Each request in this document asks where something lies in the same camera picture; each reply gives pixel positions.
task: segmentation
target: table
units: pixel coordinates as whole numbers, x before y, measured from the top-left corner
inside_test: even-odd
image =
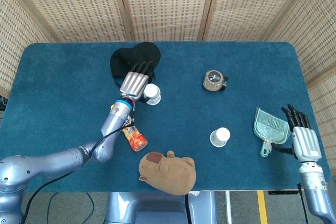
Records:
[[[0,157],[46,155],[97,141],[111,104],[119,97],[110,57],[135,42],[32,44],[19,64],[0,128]],[[256,107],[285,119],[291,103],[309,117],[318,133],[298,57],[286,42],[156,42],[161,61],[154,83],[161,89],[157,106],[137,103],[135,124],[148,146],[134,152],[121,134],[111,161],[88,163],[45,191],[151,191],[138,180],[138,164],[148,152],[195,160],[194,190],[293,189],[300,163],[282,153],[260,156],[253,134]],[[204,75],[217,69],[228,76],[224,92],[202,88]],[[226,127],[223,148],[209,141]],[[291,145],[291,139],[285,146]],[[327,181],[330,169],[320,142]],[[35,190],[44,178],[34,179]]]

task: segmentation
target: wicker panel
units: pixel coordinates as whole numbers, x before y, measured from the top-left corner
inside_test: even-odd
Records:
[[[8,97],[23,50],[48,39],[16,0],[0,0],[0,94]]]
[[[136,40],[196,40],[205,0],[127,0]]]
[[[205,40],[259,40],[286,0],[215,0]]]
[[[336,169],[336,74],[309,90],[324,149],[331,169]]]
[[[291,42],[306,81],[336,64],[336,0],[298,0],[270,40]]]
[[[126,40],[117,0],[31,0],[61,41]]]

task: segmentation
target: floor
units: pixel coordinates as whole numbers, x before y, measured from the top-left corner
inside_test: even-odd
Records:
[[[336,209],[336,177],[329,184],[331,200]],[[29,211],[26,223],[47,223],[47,210],[50,198],[54,193],[40,192],[34,199]],[[103,223],[107,209],[107,193],[89,193],[95,205],[92,216],[86,224]],[[22,207],[23,210],[32,193],[27,193]],[[260,216],[258,209],[257,192],[255,191],[231,191],[231,213],[234,224],[259,224]],[[305,217],[301,205],[300,196],[297,195],[268,195],[265,192],[265,203],[268,223],[296,223],[305,224]],[[225,193],[217,193],[218,223],[226,223]],[[49,210],[49,224],[53,223],[78,223],[81,224],[92,211],[92,203],[85,193],[59,193],[54,196]],[[186,223],[183,216],[170,213],[168,216],[162,213],[141,213],[138,215],[136,224],[161,224]],[[315,216],[308,213],[309,224],[320,224]]]

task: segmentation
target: dustpan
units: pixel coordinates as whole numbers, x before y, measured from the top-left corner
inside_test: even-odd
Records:
[[[276,118],[260,108],[257,108],[253,131],[263,140],[260,151],[262,157],[267,157],[271,152],[271,143],[283,144],[290,134],[286,121]]]

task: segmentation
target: metal robot arm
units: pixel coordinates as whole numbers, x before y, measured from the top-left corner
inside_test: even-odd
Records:
[[[114,143],[135,102],[142,96],[148,76],[140,69],[129,72],[117,100],[101,128],[97,143],[71,148],[41,157],[11,156],[0,161],[0,223],[21,223],[21,203],[28,183],[37,176],[55,178],[81,168],[90,159],[105,163],[113,155]]]
[[[308,209],[324,223],[336,224],[327,182],[322,167],[316,164],[322,157],[316,133],[311,129],[306,115],[291,105],[288,105],[288,108],[289,110],[282,110],[292,132],[294,154],[302,163],[299,172]]]

